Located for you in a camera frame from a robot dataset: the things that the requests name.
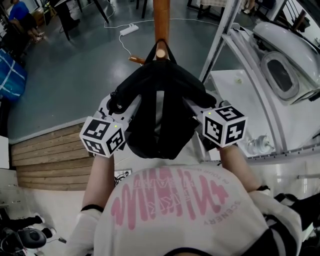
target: white frame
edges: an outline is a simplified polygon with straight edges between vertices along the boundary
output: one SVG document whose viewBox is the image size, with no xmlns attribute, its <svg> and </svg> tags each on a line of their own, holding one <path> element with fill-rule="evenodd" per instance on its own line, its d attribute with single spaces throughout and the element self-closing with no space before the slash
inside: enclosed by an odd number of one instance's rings
<svg viewBox="0 0 320 256">
<path fill-rule="evenodd" d="M 244 70 L 253 85 L 270 127 L 271 136 L 275 147 L 275 153 L 249 157 L 248 162 L 258 165 L 275 164 L 284 163 L 296 158 L 301 159 L 314 156 L 316 154 L 319 155 L 320 144 L 288 150 L 279 114 L 271 95 L 267 90 L 269 86 L 268 82 L 266 81 L 261 70 L 258 68 L 249 51 L 245 48 L 242 48 L 240 51 L 239 47 L 241 46 L 237 46 L 230 36 L 232 33 L 231 28 L 234 24 L 233 22 L 237 15 L 240 4 L 241 0 L 228 0 L 210 51 L 202 68 L 199 80 L 203 83 L 208 80 L 210 71 L 216 63 L 223 46 L 227 44 L 238 60 L 242 63 Z"/>
</svg>

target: wooden floor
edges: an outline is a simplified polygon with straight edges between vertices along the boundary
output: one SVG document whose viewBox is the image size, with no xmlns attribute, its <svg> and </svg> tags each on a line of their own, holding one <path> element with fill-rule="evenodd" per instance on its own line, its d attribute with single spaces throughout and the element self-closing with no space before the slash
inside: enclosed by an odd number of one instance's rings
<svg viewBox="0 0 320 256">
<path fill-rule="evenodd" d="M 83 146 L 83 124 L 35 137 L 11 148 L 20 187 L 55 191 L 86 189 L 93 157 Z"/>
</svg>

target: chair leg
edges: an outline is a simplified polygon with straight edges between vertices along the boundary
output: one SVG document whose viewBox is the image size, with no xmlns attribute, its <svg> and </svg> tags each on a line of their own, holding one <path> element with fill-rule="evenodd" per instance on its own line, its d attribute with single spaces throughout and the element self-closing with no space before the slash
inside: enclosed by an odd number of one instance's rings
<svg viewBox="0 0 320 256">
<path fill-rule="evenodd" d="M 81 3 L 80 3 L 80 0 L 76 0 L 78 2 L 78 6 L 79 6 L 79 9 L 80 9 L 80 12 L 82 12 L 82 6 L 81 6 Z"/>
<path fill-rule="evenodd" d="M 68 41 L 70 41 L 68 30 L 64 27 L 62 22 L 61 22 L 61 25 L 62 25 L 63 31 L 65 33 L 66 39 L 68 39 Z"/>
<path fill-rule="evenodd" d="M 224 15 L 224 12 L 225 12 L 225 8 L 222 7 L 222 8 L 221 8 L 221 12 L 220 12 L 220 18 L 222 18 L 222 16 Z"/>
<path fill-rule="evenodd" d="M 148 0 L 144 0 L 144 2 L 143 2 L 142 19 L 145 18 L 146 8 L 147 8 L 147 2 L 148 2 Z"/>
<path fill-rule="evenodd" d="M 103 16 L 104 20 L 106 21 L 106 23 L 109 24 L 109 20 L 104 12 L 104 10 L 101 8 L 101 5 L 99 4 L 99 2 L 97 0 L 93 0 L 96 7 L 98 8 L 99 12 L 101 13 L 101 15 Z"/>
<path fill-rule="evenodd" d="M 198 10 L 198 16 L 197 16 L 198 19 L 200 19 L 200 17 L 201 17 L 203 7 L 204 6 L 202 4 L 200 4 L 199 10 Z"/>
<path fill-rule="evenodd" d="M 257 12 L 259 12 L 259 9 L 260 9 L 261 5 L 258 6 L 258 8 L 256 9 L 256 11 L 254 12 L 254 15 L 253 16 L 256 16 Z"/>
</svg>

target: white sleeve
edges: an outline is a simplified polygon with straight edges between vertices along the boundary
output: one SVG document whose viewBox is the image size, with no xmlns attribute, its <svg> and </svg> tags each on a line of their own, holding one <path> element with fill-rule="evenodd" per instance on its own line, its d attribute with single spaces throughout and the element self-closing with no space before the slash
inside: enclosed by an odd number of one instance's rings
<svg viewBox="0 0 320 256">
<path fill-rule="evenodd" d="M 66 243 L 65 256 L 86 256 L 93 252 L 95 230 L 101 217 L 96 209 L 81 211 L 77 216 L 77 224 Z"/>
<path fill-rule="evenodd" d="M 300 215 L 290 207 L 269 196 L 267 191 L 253 191 L 249 195 L 263 215 L 276 217 L 288 229 L 296 242 L 297 253 L 299 254 L 303 239 Z"/>
</svg>

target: blue bag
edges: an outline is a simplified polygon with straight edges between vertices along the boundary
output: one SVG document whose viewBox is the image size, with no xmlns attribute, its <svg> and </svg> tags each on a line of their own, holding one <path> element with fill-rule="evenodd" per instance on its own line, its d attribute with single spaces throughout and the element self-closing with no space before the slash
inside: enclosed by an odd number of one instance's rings
<svg viewBox="0 0 320 256">
<path fill-rule="evenodd" d="M 25 92 L 27 72 L 3 49 L 0 49 L 0 95 L 17 101 Z"/>
</svg>

